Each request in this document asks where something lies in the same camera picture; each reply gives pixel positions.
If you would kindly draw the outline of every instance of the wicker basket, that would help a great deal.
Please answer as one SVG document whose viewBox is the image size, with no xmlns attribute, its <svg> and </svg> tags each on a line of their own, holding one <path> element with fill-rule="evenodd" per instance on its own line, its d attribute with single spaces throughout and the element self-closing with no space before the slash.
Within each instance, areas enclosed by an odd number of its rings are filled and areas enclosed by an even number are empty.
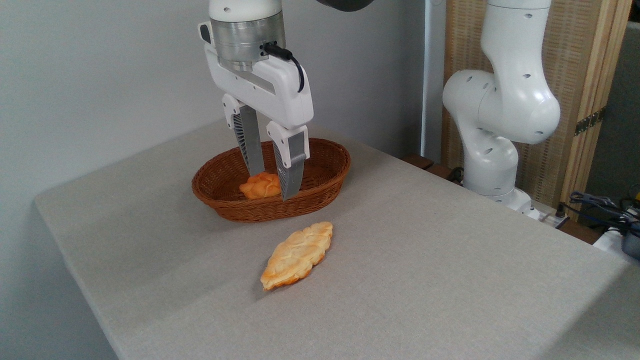
<svg viewBox="0 0 640 360">
<path fill-rule="evenodd" d="M 342 145 L 325 139 L 310 138 L 309 150 L 311 157 L 305 160 L 300 192 L 284 202 L 281 197 L 244 197 L 239 186 L 249 173 L 237 147 L 207 161 L 193 177 L 191 188 L 221 217 L 235 222 L 263 222 L 312 213 L 338 196 L 351 157 Z M 262 142 L 262 155 L 265 170 L 277 174 L 271 142 Z"/>
</svg>

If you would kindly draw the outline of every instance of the white wall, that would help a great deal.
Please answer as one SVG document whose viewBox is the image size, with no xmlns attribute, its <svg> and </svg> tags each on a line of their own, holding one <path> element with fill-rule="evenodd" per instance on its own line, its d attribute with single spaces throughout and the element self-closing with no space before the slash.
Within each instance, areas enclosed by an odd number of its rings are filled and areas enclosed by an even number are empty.
<svg viewBox="0 0 640 360">
<path fill-rule="evenodd" d="M 424 2 L 376 0 L 356 13 L 311 0 L 284 8 L 316 121 L 396 156 L 417 152 Z M 206 0 L 3 3 L 3 359 L 115 358 L 33 198 L 223 117 L 196 32 L 206 18 Z"/>
</svg>

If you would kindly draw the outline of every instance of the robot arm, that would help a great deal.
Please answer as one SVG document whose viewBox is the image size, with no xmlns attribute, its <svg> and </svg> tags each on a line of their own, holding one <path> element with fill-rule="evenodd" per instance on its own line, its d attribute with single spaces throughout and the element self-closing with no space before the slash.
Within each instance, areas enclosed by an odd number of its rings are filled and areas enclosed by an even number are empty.
<svg viewBox="0 0 640 360">
<path fill-rule="evenodd" d="M 373 0 L 318 0 L 342 11 Z M 264 171 L 256 111 L 267 125 L 287 200 L 300 190 L 309 142 L 306 123 L 314 116 L 307 73 L 285 48 L 281 0 L 210 0 L 210 22 L 199 25 L 211 76 L 224 90 L 230 129 L 251 175 Z"/>
<path fill-rule="evenodd" d="M 560 119 L 542 69 L 542 41 L 550 0 L 489 0 L 481 47 L 495 83 L 480 103 L 482 126 L 511 141 L 546 140 Z"/>
<path fill-rule="evenodd" d="M 540 143 L 560 119 L 542 70 L 550 5 L 551 0 L 488 0 L 481 45 L 494 74 L 459 71 L 443 92 L 463 142 L 465 188 L 532 217 L 531 198 L 515 188 L 518 153 L 510 140 Z"/>
</svg>

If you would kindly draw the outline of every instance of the flat bread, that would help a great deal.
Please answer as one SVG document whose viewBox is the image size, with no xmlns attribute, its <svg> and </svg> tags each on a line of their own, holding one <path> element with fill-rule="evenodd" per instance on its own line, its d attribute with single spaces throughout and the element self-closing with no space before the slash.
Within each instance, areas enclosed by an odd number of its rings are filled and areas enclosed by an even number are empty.
<svg viewBox="0 0 640 360">
<path fill-rule="evenodd" d="M 296 231 L 278 244 L 260 277 L 265 290 L 289 285 L 307 277 L 331 246 L 333 225 L 324 221 Z"/>
</svg>

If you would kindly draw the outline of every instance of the bread roll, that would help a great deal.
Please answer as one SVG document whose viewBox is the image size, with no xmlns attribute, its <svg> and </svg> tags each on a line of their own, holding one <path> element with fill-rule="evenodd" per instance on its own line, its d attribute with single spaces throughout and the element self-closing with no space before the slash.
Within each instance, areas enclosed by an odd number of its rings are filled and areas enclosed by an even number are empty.
<svg viewBox="0 0 640 360">
<path fill-rule="evenodd" d="M 280 179 L 277 175 L 261 172 L 240 185 L 240 191 L 250 200 L 277 196 L 280 195 Z"/>
<path fill-rule="evenodd" d="M 278 244 L 260 277 L 264 289 L 293 284 L 307 277 L 311 268 L 324 259 L 332 235 L 333 225 L 325 221 L 296 231 Z"/>
</svg>

